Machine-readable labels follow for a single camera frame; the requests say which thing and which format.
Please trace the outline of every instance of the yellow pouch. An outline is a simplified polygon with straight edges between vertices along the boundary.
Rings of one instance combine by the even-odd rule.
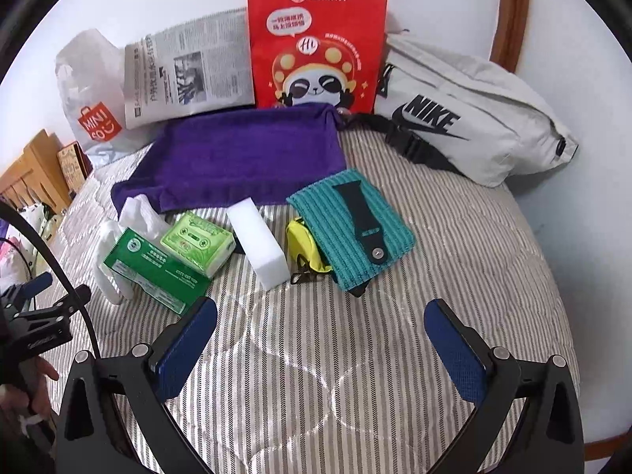
[[[312,234],[305,226],[302,217],[292,219],[286,228],[288,250],[290,256],[298,265],[298,273],[292,275],[292,283],[302,281],[305,274],[326,274],[333,269],[323,261],[318,246]]]

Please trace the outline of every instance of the green tissue pack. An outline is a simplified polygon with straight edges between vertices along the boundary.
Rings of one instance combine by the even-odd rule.
[[[230,231],[193,212],[185,212],[160,243],[180,261],[209,278],[235,250],[235,238]]]
[[[127,228],[103,261],[106,266],[182,315],[209,288],[210,280]]]

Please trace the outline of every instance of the cartoon panda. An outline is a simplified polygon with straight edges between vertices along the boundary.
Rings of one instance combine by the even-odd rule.
[[[303,37],[295,49],[281,52],[273,63],[277,101],[285,107],[330,103],[348,112],[355,98],[354,58],[342,44]]]

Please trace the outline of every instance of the human hand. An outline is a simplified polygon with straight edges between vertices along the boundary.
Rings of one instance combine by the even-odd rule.
[[[48,397],[46,376],[57,381],[59,373],[55,370],[55,367],[39,356],[36,358],[36,369],[39,372],[39,379],[33,401],[31,401],[31,408],[46,420],[51,416],[51,401]],[[2,410],[28,408],[28,404],[28,396],[21,390],[12,385],[0,386],[0,408]]]

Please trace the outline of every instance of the newspaper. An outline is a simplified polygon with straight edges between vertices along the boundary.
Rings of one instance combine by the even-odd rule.
[[[246,9],[229,10],[125,47],[127,128],[255,103]]]

